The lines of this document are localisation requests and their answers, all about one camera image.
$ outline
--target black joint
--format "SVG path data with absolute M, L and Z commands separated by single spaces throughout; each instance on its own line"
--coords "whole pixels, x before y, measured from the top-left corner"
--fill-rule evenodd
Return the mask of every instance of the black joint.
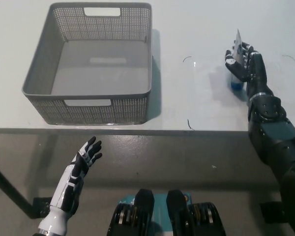
M 149 189 L 140 189 L 134 199 L 135 207 L 140 207 L 144 212 L 152 217 L 154 210 L 154 196 Z
M 174 217 L 175 214 L 187 208 L 185 196 L 180 190 L 168 191 L 166 204 L 168 215 L 171 219 Z
M 254 107 L 259 115 L 267 120 L 285 118 L 286 112 L 281 107 L 281 99 L 275 96 L 258 96 L 253 99 Z

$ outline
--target black robotic arm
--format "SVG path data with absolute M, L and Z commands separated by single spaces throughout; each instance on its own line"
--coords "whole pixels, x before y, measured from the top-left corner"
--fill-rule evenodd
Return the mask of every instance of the black robotic arm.
M 267 86 L 262 55 L 249 44 L 241 46 L 244 65 L 232 60 L 230 50 L 226 52 L 225 65 L 238 79 L 247 82 L 249 138 L 279 182 L 284 213 L 295 231 L 295 127 L 280 98 Z

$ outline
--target table leg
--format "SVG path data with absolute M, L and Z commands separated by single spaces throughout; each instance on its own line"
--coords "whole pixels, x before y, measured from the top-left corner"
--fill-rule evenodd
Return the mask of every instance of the table leg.
M 49 212 L 51 198 L 34 198 L 30 204 L 0 172 L 0 189 L 30 218 L 45 217 Z

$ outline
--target robotic hand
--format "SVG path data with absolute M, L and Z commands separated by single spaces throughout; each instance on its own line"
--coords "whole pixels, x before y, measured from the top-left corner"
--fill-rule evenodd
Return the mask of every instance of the robotic hand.
M 225 65 L 239 80 L 247 82 L 249 138 L 279 182 L 284 213 L 295 231 L 295 127 L 287 119 L 280 98 L 267 86 L 262 55 L 246 43 L 241 44 L 239 52 L 244 65 L 234 60 L 230 50 Z
M 84 184 L 84 177 L 94 162 L 102 154 L 101 141 L 95 143 L 92 137 L 86 142 L 66 167 L 53 198 L 50 203 L 50 212 L 39 224 L 38 234 L 34 236 L 65 236 L 67 221 L 75 214 L 79 205 L 79 196 Z

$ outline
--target white robotic hand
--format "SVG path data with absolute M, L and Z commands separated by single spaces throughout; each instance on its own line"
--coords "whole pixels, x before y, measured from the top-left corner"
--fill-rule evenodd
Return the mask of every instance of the white robotic hand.
M 94 162 L 102 156 L 102 153 L 98 153 L 102 142 L 95 143 L 95 140 L 92 137 L 86 142 L 66 167 L 50 202 L 50 212 L 39 224 L 40 235 L 66 235 L 67 221 L 79 206 L 84 177 Z

